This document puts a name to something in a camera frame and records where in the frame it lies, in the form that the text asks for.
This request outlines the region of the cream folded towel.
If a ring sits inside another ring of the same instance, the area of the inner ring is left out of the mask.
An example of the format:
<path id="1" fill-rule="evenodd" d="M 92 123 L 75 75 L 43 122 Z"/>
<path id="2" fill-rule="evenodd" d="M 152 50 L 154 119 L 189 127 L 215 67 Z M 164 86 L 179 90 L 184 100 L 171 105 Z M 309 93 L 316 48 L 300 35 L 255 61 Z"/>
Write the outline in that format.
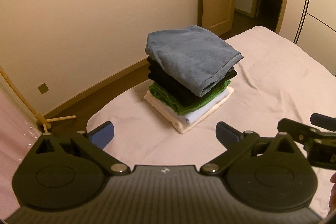
<path id="1" fill-rule="evenodd" d="M 210 112 L 210 114 L 206 114 L 205 116 L 202 116 L 200 120 L 196 121 L 194 124 L 191 125 L 184 124 L 181 121 L 173 121 L 173 117 L 171 116 L 167 117 L 165 116 L 165 114 L 161 115 L 165 117 L 173 125 L 173 127 L 177 130 L 177 132 L 179 132 L 180 134 L 185 134 L 186 132 L 190 131 L 195 125 L 199 124 L 202 120 L 211 115 L 213 112 Z"/>

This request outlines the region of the white bed sheet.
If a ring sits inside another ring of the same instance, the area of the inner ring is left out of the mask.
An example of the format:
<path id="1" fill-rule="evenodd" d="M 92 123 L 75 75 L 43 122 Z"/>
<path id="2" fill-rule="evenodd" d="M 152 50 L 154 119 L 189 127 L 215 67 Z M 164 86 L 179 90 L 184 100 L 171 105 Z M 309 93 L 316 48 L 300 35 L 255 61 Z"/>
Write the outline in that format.
<path id="1" fill-rule="evenodd" d="M 99 110 L 88 129 L 111 121 L 115 135 L 106 151 L 142 171 L 141 180 L 118 180 L 99 210 L 99 223 L 266 223 L 266 216 L 235 201 L 218 180 L 192 177 L 224 151 L 215 126 L 273 136 L 281 118 L 307 123 L 312 113 L 335 114 L 335 77 L 301 48 L 264 27 L 228 40 L 243 54 L 232 80 L 234 93 L 185 134 L 144 96 L 145 81 Z"/>

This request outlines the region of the white wardrobe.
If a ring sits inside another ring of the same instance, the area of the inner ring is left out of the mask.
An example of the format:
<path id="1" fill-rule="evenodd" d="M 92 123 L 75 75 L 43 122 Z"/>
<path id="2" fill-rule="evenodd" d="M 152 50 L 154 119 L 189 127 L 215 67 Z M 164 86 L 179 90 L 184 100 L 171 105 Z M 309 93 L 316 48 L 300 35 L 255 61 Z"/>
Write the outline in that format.
<path id="1" fill-rule="evenodd" d="M 282 0 L 276 32 L 335 74 L 335 0 Z"/>

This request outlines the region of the black folded garment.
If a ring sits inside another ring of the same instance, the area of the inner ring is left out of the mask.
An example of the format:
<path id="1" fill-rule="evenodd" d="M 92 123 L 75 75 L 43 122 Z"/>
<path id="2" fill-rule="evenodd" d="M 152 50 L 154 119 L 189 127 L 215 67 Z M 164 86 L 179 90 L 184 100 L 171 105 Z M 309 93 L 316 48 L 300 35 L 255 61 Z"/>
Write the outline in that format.
<path id="1" fill-rule="evenodd" d="M 196 97 L 200 97 L 195 95 L 190 89 L 179 83 L 176 79 L 172 76 L 169 76 L 160 66 L 159 64 L 147 58 L 149 62 L 149 71 L 148 78 L 153 80 L 156 84 L 166 89 L 171 95 L 177 97 L 178 99 L 182 99 L 182 96 L 178 95 L 178 92 L 182 92 L 183 95 L 187 95 L 187 99 L 183 99 L 182 103 L 189 102 L 190 99 L 194 99 Z M 224 76 L 222 80 L 231 80 L 237 75 L 237 72 L 231 68 L 229 69 L 228 73 Z"/>

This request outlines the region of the green folded garment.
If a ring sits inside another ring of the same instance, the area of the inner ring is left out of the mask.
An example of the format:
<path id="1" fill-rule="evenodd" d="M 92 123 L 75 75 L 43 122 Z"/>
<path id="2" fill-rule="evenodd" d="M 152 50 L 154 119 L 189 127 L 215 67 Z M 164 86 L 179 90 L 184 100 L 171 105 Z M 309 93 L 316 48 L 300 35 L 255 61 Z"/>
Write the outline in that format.
<path id="1" fill-rule="evenodd" d="M 149 92 L 154 98 L 158 99 L 166 106 L 172 108 L 178 115 L 183 115 L 198 110 L 199 108 L 213 101 L 215 98 L 219 98 L 219 96 L 223 94 L 230 83 L 231 80 L 222 80 L 203 97 L 196 97 L 185 103 L 182 103 L 182 100 L 187 99 L 187 95 L 183 95 L 182 92 L 178 92 L 178 95 L 182 96 L 182 99 L 178 99 L 156 83 L 152 83 L 149 86 Z"/>

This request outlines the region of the blue denim jeans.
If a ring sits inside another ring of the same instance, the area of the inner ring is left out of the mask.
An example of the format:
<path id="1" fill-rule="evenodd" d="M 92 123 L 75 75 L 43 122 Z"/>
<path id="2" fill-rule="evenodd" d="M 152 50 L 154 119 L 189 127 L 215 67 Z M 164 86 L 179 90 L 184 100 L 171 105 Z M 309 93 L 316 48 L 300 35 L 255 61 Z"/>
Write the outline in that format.
<path id="1" fill-rule="evenodd" d="M 147 55 L 198 97 L 209 92 L 242 54 L 200 26 L 149 33 Z"/>

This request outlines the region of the light blue folded garment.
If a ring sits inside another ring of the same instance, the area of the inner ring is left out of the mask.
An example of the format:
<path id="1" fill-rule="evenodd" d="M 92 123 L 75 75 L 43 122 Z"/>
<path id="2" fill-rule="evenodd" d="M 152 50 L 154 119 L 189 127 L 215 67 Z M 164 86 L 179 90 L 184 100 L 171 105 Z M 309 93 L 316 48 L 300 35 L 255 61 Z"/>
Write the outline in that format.
<path id="1" fill-rule="evenodd" d="M 212 99 L 209 103 L 206 103 L 201 108 L 189 111 L 187 114 L 177 114 L 171 107 L 167 106 L 153 95 L 150 92 L 147 92 L 144 96 L 144 99 L 151 104 L 156 110 L 158 110 L 162 115 L 173 117 L 173 121 L 181 121 L 184 124 L 191 125 L 196 121 L 200 120 L 202 116 L 206 114 L 210 114 L 219 106 L 224 104 L 230 96 L 234 93 L 234 89 L 232 87 L 227 87 L 223 92 L 221 92 L 218 96 Z"/>

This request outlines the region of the wooden coat stand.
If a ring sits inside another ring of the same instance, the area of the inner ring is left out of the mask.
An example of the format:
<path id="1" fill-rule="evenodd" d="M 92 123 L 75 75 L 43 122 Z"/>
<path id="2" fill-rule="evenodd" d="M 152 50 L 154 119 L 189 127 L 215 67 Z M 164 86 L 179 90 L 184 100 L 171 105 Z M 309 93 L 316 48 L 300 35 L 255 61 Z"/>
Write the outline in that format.
<path id="1" fill-rule="evenodd" d="M 51 125 L 52 122 L 59 122 L 59 121 L 67 121 L 67 120 L 71 120 L 71 119 L 76 119 L 75 115 L 46 119 L 44 116 L 42 116 L 42 114 L 40 114 L 37 110 L 35 110 L 33 108 L 33 106 L 28 102 L 28 100 L 26 100 L 26 98 L 22 95 L 22 93 L 14 85 L 13 81 L 10 79 L 10 77 L 7 75 L 7 73 L 4 71 L 3 67 L 1 67 L 1 76 L 7 82 L 7 84 L 12 89 L 12 91 L 15 93 L 15 95 L 30 110 L 30 112 L 32 112 L 33 116 L 43 126 L 43 130 L 44 130 L 43 134 L 44 135 L 50 135 L 49 129 L 51 129 L 51 127 L 52 127 L 52 125 Z"/>

